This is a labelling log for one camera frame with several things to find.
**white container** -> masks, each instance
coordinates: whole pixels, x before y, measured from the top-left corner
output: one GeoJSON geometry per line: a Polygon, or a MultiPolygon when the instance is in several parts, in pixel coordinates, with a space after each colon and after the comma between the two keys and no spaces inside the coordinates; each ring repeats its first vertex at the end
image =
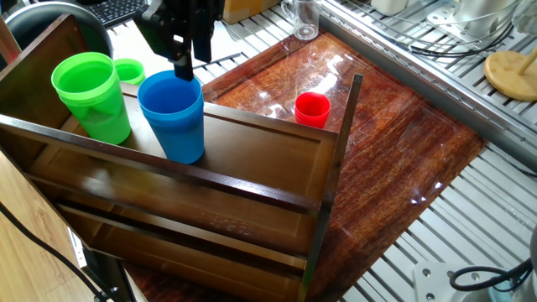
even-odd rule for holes
{"type": "Polygon", "coordinates": [[[406,6],[407,0],[372,0],[371,6],[384,16],[392,16],[400,13],[406,6]]]}

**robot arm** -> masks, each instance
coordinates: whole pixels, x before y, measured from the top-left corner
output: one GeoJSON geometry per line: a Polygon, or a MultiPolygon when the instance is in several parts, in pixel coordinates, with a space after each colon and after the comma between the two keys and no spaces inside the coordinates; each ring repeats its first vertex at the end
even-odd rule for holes
{"type": "Polygon", "coordinates": [[[222,20],[225,0],[154,0],[134,22],[157,55],[174,63],[175,76],[191,81],[191,46],[196,59],[211,62],[214,22],[222,20]]]}

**table surface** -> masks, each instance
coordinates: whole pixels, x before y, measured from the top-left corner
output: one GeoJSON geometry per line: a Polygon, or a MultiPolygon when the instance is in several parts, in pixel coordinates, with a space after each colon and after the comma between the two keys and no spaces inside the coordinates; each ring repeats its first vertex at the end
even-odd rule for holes
{"type": "MultiPolygon", "coordinates": [[[[472,130],[327,33],[289,37],[203,87],[207,102],[293,121],[295,98],[331,100],[336,131],[352,75],[364,75],[338,194],[309,300],[335,301],[480,152],[472,130]]],[[[126,264],[149,301],[235,301],[126,264]]]]}

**round wooden disc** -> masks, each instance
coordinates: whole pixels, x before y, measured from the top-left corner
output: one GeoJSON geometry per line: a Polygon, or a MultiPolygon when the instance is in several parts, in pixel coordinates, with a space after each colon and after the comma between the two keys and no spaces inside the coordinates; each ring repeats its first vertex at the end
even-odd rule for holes
{"type": "Polygon", "coordinates": [[[485,60],[485,76],[501,91],[519,101],[537,101],[537,63],[532,63],[523,75],[517,71],[526,59],[514,51],[499,51],[485,60]]]}

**wooden shelf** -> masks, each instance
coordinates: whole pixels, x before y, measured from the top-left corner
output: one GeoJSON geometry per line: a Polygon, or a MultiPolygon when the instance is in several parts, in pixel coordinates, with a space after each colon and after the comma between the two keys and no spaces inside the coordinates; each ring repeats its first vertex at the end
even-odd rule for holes
{"type": "MultiPolygon", "coordinates": [[[[125,148],[164,157],[138,101],[125,96],[133,129],[125,148]]],[[[206,151],[196,165],[321,203],[336,135],[206,104],[206,151]]],[[[62,130],[86,136],[71,117],[62,130]]],[[[312,217],[159,174],[47,146],[31,178],[290,255],[307,255],[312,217]]]]}
{"type": "MultiPolygon", "coordinates": [[[[91,205],[104,211],[145,221],[155,226],[165,227],[175,232],[192,234],[214,242],[226,243],[251,253],[264,255],[281,263],[303,268],[305,261],[278,254],[261,247],[255,247],[238,240],[204,232],[191,226],[164,218],[133,211],[121,206],[112,206],[104,200],[87,198],[64,192],[64,196],[82,204],[91,205]]],[[[296,301],[296,292],[300,281],[287,279],[263,270],[235,263],[208,253],[181,245],[165,242],[144,234],[131,232],[120,227],[111,226],[90,218],[79,216],[69,211],[60,210],[62,216],[73,226],[91,248],[109,253],[124,260],[140,263],[146,267],[158,269],[165,273],[188,276],[189,279],[215,289],[258,301],[296,301]]]]}
{"type": "Polygon", "coordinates": [[[85,51],[75,18],[62,15],[0,71],[0,144],[88,251],[244,299],[304,301],[362,77],[353,77],[339,133],[205,103],[205,153],[181,164],[164,157],[136,86],[122,85],[129,138],[116,146],[87,137],[50,85],[61,61],[85,51]]]}

